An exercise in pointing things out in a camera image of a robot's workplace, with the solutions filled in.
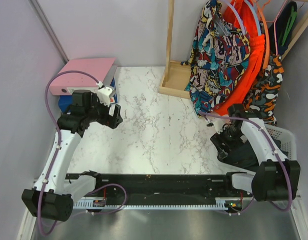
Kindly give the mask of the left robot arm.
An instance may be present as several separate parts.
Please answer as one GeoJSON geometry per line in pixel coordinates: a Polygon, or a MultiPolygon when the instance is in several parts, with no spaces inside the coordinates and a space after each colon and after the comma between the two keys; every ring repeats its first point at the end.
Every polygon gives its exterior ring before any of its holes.
{"type": "Polygon", "coordinates": [[[103,184],[97,172],[86,171],[73,183],[66,183],[73,154],[91,123],[115,129],[123,119],[118,104],[105,105],[96,93],[76,90],[72,103],[57,120],[55,141],[46,165],[31,189],[22,193],[22,201],[34,217],[65,222],[73,206],[85,195],[97,197],[103,184]]]}

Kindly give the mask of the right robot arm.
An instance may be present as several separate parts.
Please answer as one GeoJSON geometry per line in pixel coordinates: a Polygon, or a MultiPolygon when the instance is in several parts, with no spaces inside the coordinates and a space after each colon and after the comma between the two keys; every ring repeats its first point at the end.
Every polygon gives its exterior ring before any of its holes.
{"type": "Polygon", "coordinates": [[[228,115],[229,123],[223,123],[210,140],[221,163],[243,171],[228,174],[224,193],[234,197],[244,190],[260,202],[294,200],[299,163],[289,160],[279,148],[258,111],[233,104],[228,108],[228,115]]]}

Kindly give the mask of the orange hanger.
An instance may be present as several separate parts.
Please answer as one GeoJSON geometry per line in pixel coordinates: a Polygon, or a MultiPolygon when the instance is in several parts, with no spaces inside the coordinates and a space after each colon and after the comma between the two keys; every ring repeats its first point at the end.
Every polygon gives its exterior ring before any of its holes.
{"type": "Polygon", "coordinates": [[[254,3],[256,4],[258,13],[260,15],[261,21],[263,23],[264,26],[264,33],[265,33],[265,54],[263,57],[263,66],[262,69],[265,70],[268,66],[268,62],[269,62],[269,55],[270,55],[270,40],[269,40],[269,33],[268,33],[268,27],[267,27],[267,22],[265,19],[265,16],[263,14],[263,8],[261,8],[259,6],[259,4],[257,3],[257,1],[254,1],[254,3]]]}

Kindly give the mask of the dark navy shorts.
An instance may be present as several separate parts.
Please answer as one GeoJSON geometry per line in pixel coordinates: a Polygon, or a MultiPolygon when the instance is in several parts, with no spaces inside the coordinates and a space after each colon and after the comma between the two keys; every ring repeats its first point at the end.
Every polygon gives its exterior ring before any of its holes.
{"type": "Polygon", "coordinates": [[[243,145],[232,150],[224,158],[218,155],[218,159],[222,163],[253,172],[256,172],[259,166],[258,159],[249,141],[246,141],[243,145]]]}

